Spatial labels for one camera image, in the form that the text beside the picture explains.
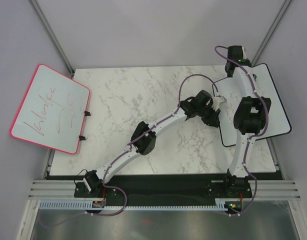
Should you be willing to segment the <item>black framed whiteboard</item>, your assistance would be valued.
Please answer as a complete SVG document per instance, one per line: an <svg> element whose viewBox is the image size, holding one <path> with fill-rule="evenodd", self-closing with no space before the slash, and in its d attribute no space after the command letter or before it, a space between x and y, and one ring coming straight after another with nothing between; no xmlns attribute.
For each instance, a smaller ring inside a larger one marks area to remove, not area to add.
<svg viewBox="0 0 307 240"><path fill-rule="evenodd" d="M252 68L252 73L256 75L255 85L258 95L271 100L267 130L264 135L257 139L263 140L290 133L292 126L268 66L265 63L256 65ZM242 99L241 91L234 83L233 78L223 78L217 81L215 85L220 95L226 99L226 102L222 103L219 108L219 129L222 145L232 147L236 145L237 141L234 115Z"/></svg>

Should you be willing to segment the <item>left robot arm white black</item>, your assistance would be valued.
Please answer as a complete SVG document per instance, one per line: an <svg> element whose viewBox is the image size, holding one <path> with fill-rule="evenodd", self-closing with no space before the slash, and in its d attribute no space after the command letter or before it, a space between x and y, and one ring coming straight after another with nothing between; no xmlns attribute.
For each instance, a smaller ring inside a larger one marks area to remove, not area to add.
<svg viewBox="0 0 307 240"><path fill-rule="evenodd" d="M161 119L151 123L141 121L122 153L111 162L84 175L85 191L92 197L100 196L103 188L107 187L107 183L117 172L136 158L150 154L155 148L157 138L177 124L199 117L205 125L218 128L220 105L226 101L223 96L211 96L207 91L201 90L196 96L181 100L176 109Z"/></svg>

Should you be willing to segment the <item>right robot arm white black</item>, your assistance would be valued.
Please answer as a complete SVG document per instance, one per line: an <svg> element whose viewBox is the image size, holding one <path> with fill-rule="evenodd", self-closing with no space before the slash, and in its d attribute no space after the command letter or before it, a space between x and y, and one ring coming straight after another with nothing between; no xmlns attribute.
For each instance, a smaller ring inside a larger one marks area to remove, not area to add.
<svg viewBox="0 0 307 240"><path fill-rule="evenodd" d="M233 117L237 139L232 162L227 170L222 191L227 197L251 196L248 183L250 160L257 137L266 133L269 124L271 99L257 93L256 81L252 74L252 64L244 47L232 45L227 48L225 71L237 84L241 101Z"/></svg>

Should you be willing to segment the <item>pink framed whiteboard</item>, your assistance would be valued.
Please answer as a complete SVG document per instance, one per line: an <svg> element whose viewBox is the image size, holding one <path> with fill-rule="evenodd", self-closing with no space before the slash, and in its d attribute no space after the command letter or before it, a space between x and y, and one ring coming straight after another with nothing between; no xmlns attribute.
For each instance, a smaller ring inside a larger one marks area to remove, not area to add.
<svg viewBox="0 0 307 240"><path fill-rule="evenodd" d="M9 134L18 140L74 155L91 91L45 64L33 74Z"/></svg>

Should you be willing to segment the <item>lower black clip pink board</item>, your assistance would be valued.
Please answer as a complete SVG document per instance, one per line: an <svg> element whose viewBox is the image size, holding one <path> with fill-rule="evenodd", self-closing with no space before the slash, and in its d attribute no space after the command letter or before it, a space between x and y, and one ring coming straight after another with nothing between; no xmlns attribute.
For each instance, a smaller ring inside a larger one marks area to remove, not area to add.
<svg viewBox="0 0 307 240"><path fill-rule="evenodd" d="M80 140L80 141L85 141L85 140L86 140L86 137L80 135L80 136L79 136L79 140Z"/></svg>

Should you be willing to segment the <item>right aluminium corner post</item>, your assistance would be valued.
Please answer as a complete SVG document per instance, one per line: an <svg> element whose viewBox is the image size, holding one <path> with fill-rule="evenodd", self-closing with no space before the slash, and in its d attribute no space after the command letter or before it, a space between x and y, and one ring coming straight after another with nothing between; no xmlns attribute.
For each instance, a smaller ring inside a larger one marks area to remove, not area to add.
<svg viewBox="0 0 307 240"><path fill-rule="evenodd" d="M290 6L292 5L293 0L284 0L281 7L279 8L274 20L272 21L269 29L267 30L263 40L261 41L252 61L251 64L254 66L259 61L260 57L264 53L267 45L269 44L270 40L272 39L274 33L276 32L279 24L282 22L285 14L289 10Z"/></svg>

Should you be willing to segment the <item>aluminium corner post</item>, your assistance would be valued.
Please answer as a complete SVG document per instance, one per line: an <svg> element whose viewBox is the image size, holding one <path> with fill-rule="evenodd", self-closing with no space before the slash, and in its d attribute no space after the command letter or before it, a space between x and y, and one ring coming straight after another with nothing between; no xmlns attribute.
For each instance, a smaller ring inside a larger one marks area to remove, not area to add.
<svg viewBox="0 0 307 240"><path fill-rule="evenodd" d="M284 0L281 7L279 8L274 20L272 21L269 29L267 30L263 40L261 41L252 61L251 64L254 66L259 61L260 57L264 53L267 45L269 44L270 40L272 39L274 33L276 32L279 24L282 22L285 14L289 10L290 6L292 5L293 0Z"/></svg>
<svg viewBox="0 0 307 240"><path fill-rule="evenodd" d="M34 14L38 18L40 24L42 25L45 33L47 34L49 40L51 41L54 49L56 50L57 54L59 55L62 63L64 64L66 70L70 74L71 77L75 74L75 69L70 63L69 59L67 58L60 42L58 41L56 34L54 33L46 15L44 14L42 8L39 5L39 2L37 0L28 0L27 1L29 5L31 6Z"/></svg>

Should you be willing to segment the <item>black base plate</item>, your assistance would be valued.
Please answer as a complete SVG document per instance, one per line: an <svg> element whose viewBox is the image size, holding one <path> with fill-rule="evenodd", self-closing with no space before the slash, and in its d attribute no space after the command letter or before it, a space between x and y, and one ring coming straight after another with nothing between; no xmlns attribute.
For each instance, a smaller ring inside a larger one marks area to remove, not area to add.
<svg viewBox="0 0 307 240"><path fill-rule="evenodd" d="M163 175L115 175L106 185L94 193L89 193L84 182L75 184L74 197L92 201L108 203L110 206L120 205L118 211L87 210L88 214L98 216L115 216L131 206L197 206L214 204L217 199L226 202L243 203L244 199L255 198L257 188L252 190L251 196L241 194L230 197L225 193L224 181L226 173L205 174L163 174ZM228 215L238 215L243 207L237 211L230 209L223 211Z"/></svg>

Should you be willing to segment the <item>aluminium rail frame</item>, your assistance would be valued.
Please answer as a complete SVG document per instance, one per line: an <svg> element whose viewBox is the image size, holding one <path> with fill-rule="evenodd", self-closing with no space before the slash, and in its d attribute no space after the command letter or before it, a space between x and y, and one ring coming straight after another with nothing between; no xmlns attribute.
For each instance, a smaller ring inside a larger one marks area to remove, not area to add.
<svg viewBox="0 0 307 240"><path fill-rule="evenodd" d="M250 181L251 189L257 186L256 201L298 201L297 185L292 180ZM29 191L30 200L71 200L75 184L70 180L34 180Z"/></svg>

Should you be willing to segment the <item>left aluminium corner post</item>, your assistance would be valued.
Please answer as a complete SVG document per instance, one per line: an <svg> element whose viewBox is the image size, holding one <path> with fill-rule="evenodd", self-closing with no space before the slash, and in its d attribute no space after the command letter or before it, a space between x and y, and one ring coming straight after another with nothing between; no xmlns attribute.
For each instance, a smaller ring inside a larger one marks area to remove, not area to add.
<svg viewBox="0 0 307 240"><path fill-rule="evenodd" d="M44 14L42 8L39 5L39 2L37 0L28 0L27 1L29 5L31 6L34 14L38 18L40 24L42 25L45 33L47 34L49 40L51 41L54 49L56 50L57 54L59 55L62 63L64 64L66 70L70 74L71 77L75 74L75 69L70 63L69 59L67 58L60 42L58 41L56 34L54 33L46 15Z"/></svg>

